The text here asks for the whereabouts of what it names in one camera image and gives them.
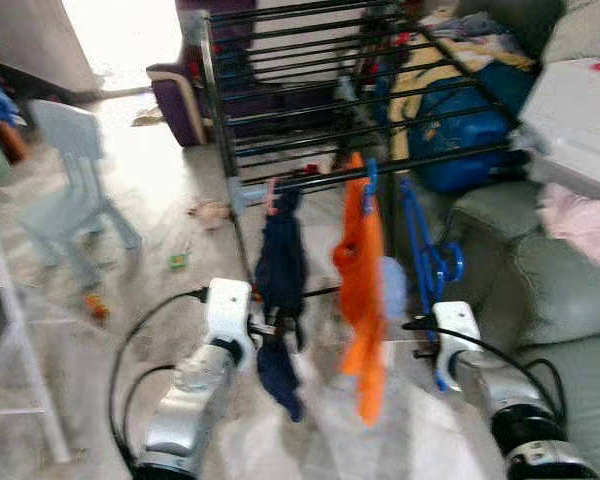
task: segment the white chair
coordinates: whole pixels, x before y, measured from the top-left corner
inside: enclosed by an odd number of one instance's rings
[[[139,247],[142,239],[102,190],[98,162],[104,155],[95,116],[44,100],[33,101],[31,109],[47,143],[58,149],[69,183],[33,205],[22,224],[47,265],[57,265],[63,253],[89,287],[100,276],[72,243],[80,230],[100,230],[107,215],[126,248]]]
[[[0,409],[0,415],[41,414],[44,419],[45,437],[55,461],[69,462],[71,458],[67,442],[29,339],[20,299],[13,286],[0,243],[0,370],[9,368],[10,360],[18,351],[22,355],[24,368],[39,406]]]

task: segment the purple chair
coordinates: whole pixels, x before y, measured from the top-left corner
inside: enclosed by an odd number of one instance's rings
[[[212,15],[228,13],[240,10],[256,8],[256,0],[176,0],[178,13],[190,10],[208,10]],[[240,23],[235,26],[218,28],[214,30],[216,38],[227,38],[234,36],[249,35],[253,31],[252,23]],[[231,68],[245,70],[249,68],[246,61],[246,49],[251,46],[250,41],[236,42],[231,44],[236,57],[242,62],[227,64],[219,68],[219,73],[230,71]],[[162,110],[165,120],[178,143],[183,147],[204,145],[211,138],[210,126],[212,125],[209,110],[205,104],[203,86],[197,80],[197,59],[195,49],[189,46],[185,40],[181,48],[178,62],[173,64],[155,64],[147,68],[147,75],[151,79],[151,86]],[[263,89],[274,89],[276,85],[271,83],[258,83],[253,76],[242,77],[240,83],[229,86],[228,92],[241,93],[249,91],[261,91]],[[226,105],[226,113],[232,117],[242,117],[254,113],[264,113],[283,109],[285,107],[298,107],[329,103],[332,101],[332,89],[325,88],[312,91],[307,96],[270,95],[258,97],[252,101],[240,101]],[[318,117],[320,121],[329,121],[322,114]],[[248,136],[255,133],[255,129],[262,127],[244,126],[235,129],[237,137]]]

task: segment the pink cloth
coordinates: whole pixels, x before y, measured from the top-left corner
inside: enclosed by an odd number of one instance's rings
[[[539,213],[551,236],[566,240],[600,266],[600,200],[550,183],[540,194]]]

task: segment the light blue plastic chair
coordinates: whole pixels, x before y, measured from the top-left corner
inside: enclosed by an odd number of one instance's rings
[[[98,162],[104,155],[95,116],[44,100],[33,101],[31,110],[47,143],[60,153],[69,183],[29,208],[22,224],[47,265],[57,265],[64,254],[82,285],[92,286],[100,276],[73,244],[78,232],[101,230],[106,215],[125,248],[138,248],[142,238],[102,189]]]

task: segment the drying rack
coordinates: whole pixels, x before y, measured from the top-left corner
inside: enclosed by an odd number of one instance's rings
[[[352,9],[365,9],[365,14],[353,20],[307,24],[301,27],[273,31],[257,32],[257,29],[254,28],[252,29],[253,31],[246,35],[233,37],[214,35],[216,31],[226,32],[231,27],[244,26],[245,24],[255,25],[257,22],[342,12]],[[229,186],[233,212],[232,222],[235,227],[242,265],[250,281],[253,280],[253,275],[248,264],[242,227],[240,225],[240,216],[249,206],[262,203],[267,193],[266,181],[269,178],[278,177],[273,191],[275,194],[294,189],[301,190],[303,194],[309,194],[335,188],[337,184],[348,180],[366,177],[367,169],[357,168],[328,174],[309,174],[287,179],[284,178],[284,174],[244,179],[241,172],[256,166],[282,164],[298,158],[342,152],[347,139],[368,135],[373,140],[372,143],[384,148],[384,151],[386,151],[386,160],[377,165],[377,173],[379,175],[391,174],[417,166],[508,150],[510,148],[509,141],[500,141],[475,148],[453,149],[429,157],[392,158],[391,139],[396,129],[404,130],[424,122],[493,110],[502,114],[511,129],[519,125],[516,116],[476,78],[474,73],[461,61],[456,59],[451,51],[438,41],[427,28],[415,21],[399,1],[327,0],[220,15],[210,15],[206,11],[196,11],[188,15],[190,15],[189,18],[181,18],[181,23],[184,26],[183,30],[188,41],[195,48],[199,48],[199,71],[203,72],[202,81],[207,96],[207,105],[214,124],[215,139],[220,150],[224,175]],[[339,33],[342,32],[343,28],[351,27],[359,27],[360,33],[353,35]],[[302,44],[285,43],[285,37],[289,38],[290,35],[323,32],[325,30],[330,31],[330,38],[327,40],[317,40]],[[421,34],[426,42],[411,46],[387,45],[387,39],[392,36],[395,38],[395,35],[403,32]],[[246,58],[251,59],[253,63],[258,65],[258,68],[254,68],[251,71],[252,74],[266,73],[268,75],[266,77],[266,82],[269,84],[268,88],[253,91],[231,91],[231,88],[227,87],[226,83],[235,81],[241,76],[249,75],[249,73],[245,73],[239,69],[226,73],[226,68],[224,68],[225,73],[220,73],[220,67],[226,67],[226,62],[234,62],[236,60],[232,56],[231,45],[238,45],[239,42],[242,42],[242,45],[244,45],[244,42],[272,38],[279,39],[279,46],[258,50],[252,49],[245,54]],[[218,46],[224,47],[228,52],[216,54],[215,50]],[[318,48],[315,52],[311,51],[307,53],[307,48],[314,47],[326,48]],[[373,72],[367,74],[366,78],[378,79],[383,76],[389,78],[392,75],[402,72],[424,72],[429,69],[451,65],[458,71],[458,82],[405,92],[392,93],[389,91],[389,93],[382,96],[371,95],[365,97],[360,94],[362,85],[361,67],[365,59],[397,54],[405,50],[408,52],[412,49],[429,47],[438,50],[442,57],[441,60],[417,66],[398,65],[390,73],[383,71]],[[332,53],[334,56],[309,61],[303,58],[313,53]],[[266,64],[267,61],[274,60],[277,62],[286,60],[288,63],[273,67],[260,67],[263,63]],[[304,73],[298,73],[297,70],[299,69],[305,69]],[[315,75],[325,72],[336,72],[338,77],[336,80],[306,83],[297,80],[301,75]],[[294,79],[292,85],[286,83],[271,85],[272,81],[283,82],[289,79]],[[487,101],[487,105],[444,114],[429,114],[424,118],[405,118],[400,122],[389,121],[388,124],[384,125],[370,122],[370,117],[365,115],[365,109],[377,104],[376,102],[390,101],[394,98],[422,95],[427,92],[440,90],[449,90],[450,97],[455,92],[467,87],[475,88]],[[226,114],[227,105],[236,102],[253,102],[256,99],[266,98],[270,95],[302,94],[320,88],[332,88],[334,91],[340,89],[340,99],[331,98],[320,104],[312,104],[306,107],[291,107],[276,109],[274,111],[265,110],[260,113],[250,113],[249,115],[236,118],[230,118]],[[324,121],[319,118],[319,115],[315,114],[327,115],[335,111],[353,112],[355,120],[357,120],[356,125],[353,128],[351,125],[343,128],[335,124],[330,129],[325,129]],[[271,130],[274,125],[284,124],[288,120],[295,122],[294,124],[297,127],[294,131],[282,132],[277,137],[275,135],[271,136]],[[250,135],[248,138],[237,138],[236,128],[244,127],[251,128],[256,133]],[[301,155],[293,153],[294,150],[297,151],[299,148],[321,146],[325,149],[317,150],[315,153],[309,152]],[[244,162],[244,159],[274,152],[278,153],[280,158],[250,163]],[[390,192],[390,195],[393,195],[393,188],[390,189]],[[387,243],[389,244],[389,249],[391,249],[392,239],[388,239]],[[306,292],[305,297],[328,293],[334,290],[334,288],[326,288]]]

